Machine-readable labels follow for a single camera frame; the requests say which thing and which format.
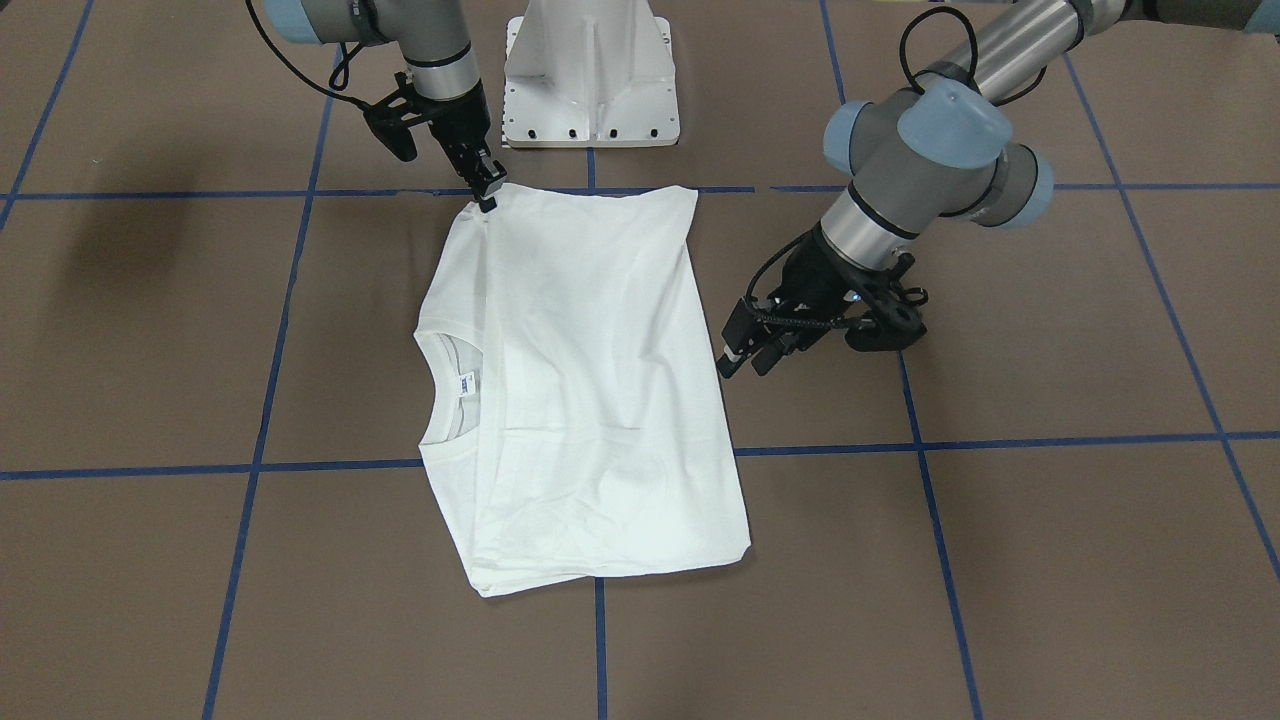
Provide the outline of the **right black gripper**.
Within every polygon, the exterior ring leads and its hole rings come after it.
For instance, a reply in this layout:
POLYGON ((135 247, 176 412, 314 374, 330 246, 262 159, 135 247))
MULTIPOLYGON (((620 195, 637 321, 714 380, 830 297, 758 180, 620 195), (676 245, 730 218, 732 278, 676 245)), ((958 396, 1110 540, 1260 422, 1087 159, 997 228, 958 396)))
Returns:
POLYGON ((486 136, 492 118, 483 82, 458 97, 429 99, 425 117, 431 136, 456 170, 470 170, 470 190, 481 213, 497 208, 497 192, 506 182, 506 168, 492 156, 486 136))

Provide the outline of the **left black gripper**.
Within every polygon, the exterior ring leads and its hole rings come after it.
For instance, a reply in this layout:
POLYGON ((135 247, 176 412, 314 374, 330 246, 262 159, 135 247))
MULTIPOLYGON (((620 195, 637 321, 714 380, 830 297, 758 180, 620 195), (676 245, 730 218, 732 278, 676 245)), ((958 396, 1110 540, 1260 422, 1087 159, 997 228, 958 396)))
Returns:
POLYGON ((716 360, 716 369, 724 379, 732 378, 749 359, 751 369, 764 377, 797 350, 800 334, 765 337, 765 325, 823 332, 844 328, 859 340, 888 336, 884 309, 877 299, 887 288, 887 275, 840 256, 820 225, 813 225, 767 261, 751 278, 751 288, 781 256, 786 259, 778 288, 765 301, 754 295, 750 301, 739 299, 724 323, 721 332, 724 345, 716 360), (844 315, 854 304, 845 299, 850 292, 869 299, 868 310, 856 320, 844 315))

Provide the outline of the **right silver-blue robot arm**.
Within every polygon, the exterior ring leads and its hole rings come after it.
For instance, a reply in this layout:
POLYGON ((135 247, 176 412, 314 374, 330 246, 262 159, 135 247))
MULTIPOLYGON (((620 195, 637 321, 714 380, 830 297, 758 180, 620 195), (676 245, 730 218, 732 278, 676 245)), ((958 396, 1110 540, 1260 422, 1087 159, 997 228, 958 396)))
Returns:
POLYGON ((458 1, 265 1, 262 6, 287 42, 340 47, 330 79, 319 85, 288 61, 248 1, 256 31, 291 73, 310 88, 360 109, 370 132, 401 161, 417 158, 412 129, 428 126, 479 209, 497 208, 507 172, 486 141, 492 114, 458 1), (396 45, 404 60, 396 88, 376 102, 347 95, 351 60, 381 45, 396 45))

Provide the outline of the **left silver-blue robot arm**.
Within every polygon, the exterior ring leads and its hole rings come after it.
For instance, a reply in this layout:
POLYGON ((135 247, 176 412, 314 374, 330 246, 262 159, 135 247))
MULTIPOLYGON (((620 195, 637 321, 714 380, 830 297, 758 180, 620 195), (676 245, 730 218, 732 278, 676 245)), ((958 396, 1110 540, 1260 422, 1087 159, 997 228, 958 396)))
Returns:
POLYGON ((910 243, 940 218, 989 228, 1032 223, 1051 202, 1048 160, 1012 141, 1002 106, 1029 94, 1047 65, 1120 20, 1275 35, 1275 1, 1018 1, 983 29, 960 17, 963 45, 914 70, 883 102, 847 102, 829 119, 828 163, 847 187, 772 261, 767 296, 746 287, 724 324, 716 366, 767 374, 790 354, 841 332, 858 352, 895 352, 925 332, 928 295, 908 288, 910 243))

